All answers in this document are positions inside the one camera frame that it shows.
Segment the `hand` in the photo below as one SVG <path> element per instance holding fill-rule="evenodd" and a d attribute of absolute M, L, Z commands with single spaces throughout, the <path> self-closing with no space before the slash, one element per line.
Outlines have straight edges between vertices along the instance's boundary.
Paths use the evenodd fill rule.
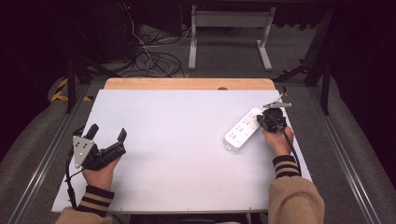
<path fill-rule="evenodd" d="M 116 168 L 117 163 L 121 157 L 117 158 L 113 162 L 109 163 L 107 167 L 99 171 L 83 170 L 85 180 L 88 185 L 97 187 L 99 189 L 105 189 L 111 191 L 111 184 L 113 182 L 113 171 Z"/>
<path fill-rule="evenodd" d="M 286 127 L 285 133 L 288 135 L 290 141 L 293 143 L 294 133 L 289 126 Z M 268 133 L 262 130 L 262 135 L 268 146 L 273 150 L 277 156 L 290 155 L 291 148 L 283 133 Z"/>

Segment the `power strip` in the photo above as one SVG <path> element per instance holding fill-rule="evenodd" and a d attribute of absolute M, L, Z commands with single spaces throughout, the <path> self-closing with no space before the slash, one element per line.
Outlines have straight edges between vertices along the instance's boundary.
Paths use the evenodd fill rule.
<path fill-rule="evenodd" d="M 257 115 L 262 115 L 262 110 L 252 108 L 233 128 L 224 136 L 223 143 L 227 150 L 239 151 L 251 135 L 260 127 Z"/>

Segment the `white table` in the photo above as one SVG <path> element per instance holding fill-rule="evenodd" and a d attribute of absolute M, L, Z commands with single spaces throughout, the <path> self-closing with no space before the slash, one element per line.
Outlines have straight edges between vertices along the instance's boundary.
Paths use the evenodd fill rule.
<path fill-rule="evenodd" d="M 277 91 L 99 92 L 84 131 L 99 126 L 99 148 L 128 136 L 118 164 L 112 213 L 252 213 L 268 209 L 268 187 L 275 180 L 274 155 L 255 132 L 235 153 L 222 139 L 252 107 L 261 108 Z M 298 143 L 303 177 L 311 180 Z M 71 166 L 71 174 L 77 170 Z M 72 179 L 77 203 L 85 190 L 82 175 Z M 63 182 L 52 207 L 70 206 Z"/>

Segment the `striped sleeve cuff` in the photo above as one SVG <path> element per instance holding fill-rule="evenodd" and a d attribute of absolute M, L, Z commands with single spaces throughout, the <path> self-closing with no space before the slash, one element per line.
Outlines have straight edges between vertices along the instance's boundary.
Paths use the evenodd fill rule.
<path fill-rule="evenodd" d="M 105 217 L 107 208 L 110 206 L 113 198 L 114 192 L 94 186 L 87 186 L 84 197 L 82 197 L 77 210 L 80 212 L 95 213 L 100 217 Z"/>
<path fill-rule="evenodd" d="M 273 164 L 276 171 L 276 179 L 282 176 L 300 175 L 294 157 L 285 155 L 274 158 Z"/>

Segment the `black cable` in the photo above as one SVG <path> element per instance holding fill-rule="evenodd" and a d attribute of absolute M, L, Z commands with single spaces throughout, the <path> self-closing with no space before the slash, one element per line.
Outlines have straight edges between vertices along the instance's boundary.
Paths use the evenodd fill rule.
<path fill-rule="evenodd" d="M 165 38 L 168 38 L 168 37 L 174 38 L 174 40 L 172 40 L 170 42 L 162 43 L 162 45 L 165 45 L 165 46 L 175 44 L 181 39 L 180 36 L 169 35 L 168 33 L 165 33 L 163 31 L 151 31 L 151 32 L 145 33 L 141 36 L 140 39 L 142 41 L 146 40 L 145 37 L 148 38 L 147 41 L 144 42 L 145 46 L 158 46 L 158 47 L 160 47 L 161 45 L 155 45 L 155 44 L 158 42 L 162 42 Z"/>
<path fill-rule="evenodd" d="M 143 67 L 141 67 L 141 65 L 139 63 L 136 63 L 135 67 L 137 68 L 137 70 L 125 71 L 124 73 L 121 74 L 122 76 L 125 75 L 126 73 L 131 73 L 131 72 L 147 71 L 148 77 L 154 77 L 154 76 L 149 76 L 149 72 L 156 73 L 152 69 L 158 68 L 163 72 L 163 76 L 159 76 L 159 74 L 157 74 L 156 77 L 170 77 L 180 70 L 183 73 L 183 77 L 185 77 L 184 70 L 181 65 L 181 61 L 176 56 L 174 56 L 172 54 L 162 53 L 162 52 L 148 52 L 148 51 L 140 49 L 137 54 L 137 59 L 140 63 L 144 64 L 146 67 L 143 68 Z M 160 63 L 164 63 L 167 68 L 162 68 L 160 66 Z"/>
<path fill-rule="evenodd" d="M 85 128 L 85 124 L 82 125 L 80 128 L 78 128 L 77 130 L 73 131 L 73 135 L 82 135 L 82 132 L 84 131 Z"/>
<path fill-rule="evenodd" d="M 285 130 L 283 130 L 282 133 L 285 135 L 286 141 L 288 141 L 289 147 L 291 148 L 291 151 L 293 152 L 293 155 L 294 155 L 294 157 L 296 158 L 298 172 L 300 173 L 300 175 L 303 175 L 303 174 L 301 173 L 300 161 L 299 161 L 299 159 L 298 159 L 297 152 L 296 152 L 296 150 L 295 150 L 295 148 L 294 148 L 294 146 L 293 146 L 293 143 L 292 143 L 291 140 L 289 139 L 289 137 L 288 137 L 288 135 L 286 134 Z"/>
<path fill-rule="evenodd" d="M 74 150 L 73 147 L 71 147 L 68 155 L 67 155 L 67 159 L 66 159 L 66 168 L 65 168 L 65 172 L 66 172 L 66 180 L 65 182 L 67 183 L 67 194 L 69 195 L 69 199 L 70 199 L 70 203 L 72 204 L 72 207 L 74 209 L 77 209 L 77 203 L 76 203 L 76 193 L 74 192 L 74 189 L 72 187 L 72 183 L 71 183 L 71 177 L 70 177 L 70 171 L 69 171 L 69 166 L 70 166 L 70 162 L 72 160 L 72 157 L 74 155 Z"/>
<path fill-rule="evenodd" d="M 70 179 L 72 179 L 73 176 L 78 175 L 79 173 L 81 173 L 83 170 L 85 170 L 85 168 L 81 168 L 80 171 L 76 172 L 76 173 L 73 174 L 73 175 L 70 175 Z"/>

